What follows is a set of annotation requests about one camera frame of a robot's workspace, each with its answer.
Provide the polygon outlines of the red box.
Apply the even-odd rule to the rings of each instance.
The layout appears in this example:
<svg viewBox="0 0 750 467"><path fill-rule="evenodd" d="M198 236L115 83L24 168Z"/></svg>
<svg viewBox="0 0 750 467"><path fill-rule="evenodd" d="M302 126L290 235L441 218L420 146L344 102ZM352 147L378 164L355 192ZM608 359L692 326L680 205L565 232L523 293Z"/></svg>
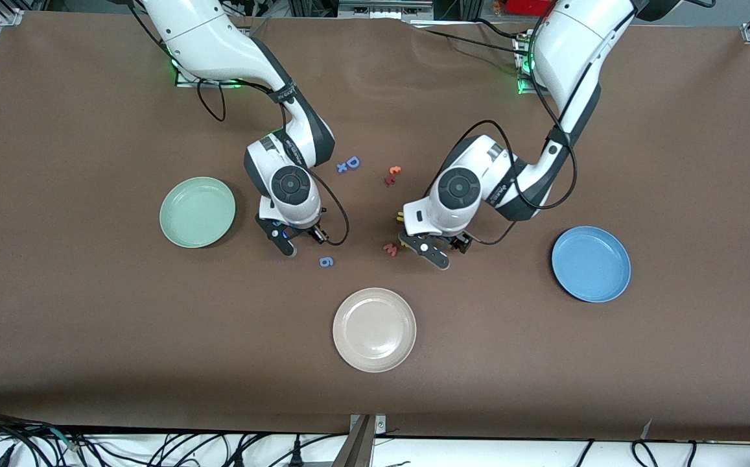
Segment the red box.
<svg viewBox="0 0 750 467"><path fill-rule="evenodd" d="M503 0L503 4L508 14L541 17L552 5L552 0Z"/></svg>

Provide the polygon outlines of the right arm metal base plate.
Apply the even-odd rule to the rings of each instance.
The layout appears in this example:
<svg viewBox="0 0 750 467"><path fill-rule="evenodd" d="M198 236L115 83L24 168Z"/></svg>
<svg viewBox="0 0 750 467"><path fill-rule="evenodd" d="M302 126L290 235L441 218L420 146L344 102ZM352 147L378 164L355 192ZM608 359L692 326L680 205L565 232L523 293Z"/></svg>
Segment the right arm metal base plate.
<svg viewBox="0 0 750 467"><path fill-rule="evenodd" d="M175 58L170 60L173 70L175 71L175 86L177 88L196 88L200 83L200 77L194 76L190 71L181 66ZM201 88L240 88L241 83L237 80L224 80L215 82L215 80L205 80L201 83Z"/></svg>

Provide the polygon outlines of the metal table edge bracket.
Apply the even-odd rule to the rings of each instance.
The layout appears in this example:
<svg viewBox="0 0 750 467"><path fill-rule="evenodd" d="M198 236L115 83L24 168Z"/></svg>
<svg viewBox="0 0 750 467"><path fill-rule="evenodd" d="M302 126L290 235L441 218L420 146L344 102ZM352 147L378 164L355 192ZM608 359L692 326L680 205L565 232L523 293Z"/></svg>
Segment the metal table edge bracket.
<svg viewBox="0 0 750 467"><path fill-rule="evenodd" d="M350 433L331 467L371 467L375 437L386 432L386 414L352 414Z"/></svg>

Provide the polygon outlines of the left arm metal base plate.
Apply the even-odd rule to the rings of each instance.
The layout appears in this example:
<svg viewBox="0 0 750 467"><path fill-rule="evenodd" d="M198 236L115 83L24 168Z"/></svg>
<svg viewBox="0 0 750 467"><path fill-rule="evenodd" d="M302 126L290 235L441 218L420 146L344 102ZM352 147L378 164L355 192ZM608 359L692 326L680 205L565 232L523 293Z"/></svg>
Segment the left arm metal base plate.
<svg viewBox="0 0 750 467"><path fill-rule="evenodd" d="M523 55L517 55L516 57L518 93L537 94L537 89L539 89L543 95L549 95L549 92L544 86L541 84L535 86L532 80L528 51L531 45L533 32L534 29L524 30L523 32L516 33L514 38L511 39L513 50L523 51L524 53Z"/></svg>

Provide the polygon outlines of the pale green round plate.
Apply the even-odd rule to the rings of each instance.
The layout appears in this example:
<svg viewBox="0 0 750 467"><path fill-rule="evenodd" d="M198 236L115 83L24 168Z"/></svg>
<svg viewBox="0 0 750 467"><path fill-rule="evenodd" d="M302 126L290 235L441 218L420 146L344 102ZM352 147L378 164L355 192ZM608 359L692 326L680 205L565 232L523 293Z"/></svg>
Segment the pale green round plate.
<svg viewBox="0 0 750 467"><path fill-rule="evenodd" d="M184 180L165 195L159 207L164 236L182 248L203 248L226 235L237 213L235 195L212 177Z"/></svg>

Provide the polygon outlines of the grey metal equipment box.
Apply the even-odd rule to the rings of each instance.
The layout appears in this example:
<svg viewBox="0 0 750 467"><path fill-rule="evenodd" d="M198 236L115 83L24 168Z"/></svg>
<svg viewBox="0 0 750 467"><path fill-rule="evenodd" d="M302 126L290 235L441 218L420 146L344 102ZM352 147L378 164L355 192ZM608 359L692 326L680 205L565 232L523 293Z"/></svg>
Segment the grey metal equipment box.
<svg viewBox="0 0 750 467"><path fill-rule="evenodd" d="M337 17L343 19L399 19L433 21L433 0L338 0Z"/></svg>

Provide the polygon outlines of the beige round plate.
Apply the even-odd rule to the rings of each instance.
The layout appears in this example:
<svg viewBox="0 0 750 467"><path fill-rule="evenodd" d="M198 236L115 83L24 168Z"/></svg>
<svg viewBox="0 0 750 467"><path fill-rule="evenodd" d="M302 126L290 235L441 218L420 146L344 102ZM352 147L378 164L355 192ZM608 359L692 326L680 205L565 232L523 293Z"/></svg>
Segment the beige round plate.
<svg viewBox="0 0 750 467"><path fill-rule="evenodd" d="M416 343L417 322L403 296L369 287L351 293L339 305L331 332L346 364L377 374L395 369L408 358Z"/></svg>

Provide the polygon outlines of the blue round plate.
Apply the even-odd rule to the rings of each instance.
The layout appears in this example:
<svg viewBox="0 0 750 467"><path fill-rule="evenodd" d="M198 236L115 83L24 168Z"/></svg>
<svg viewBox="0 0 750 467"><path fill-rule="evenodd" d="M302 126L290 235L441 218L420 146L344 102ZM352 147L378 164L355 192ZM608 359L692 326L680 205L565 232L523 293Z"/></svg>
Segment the blue round plate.
<svg viewBox="0 0 750 467"><path fill-rule="evenodd" d="M559 286L589 304L604 304L622 295L631 280L631 261L624 245L594 226L576 226L554 242L550 266Z"/></svg>

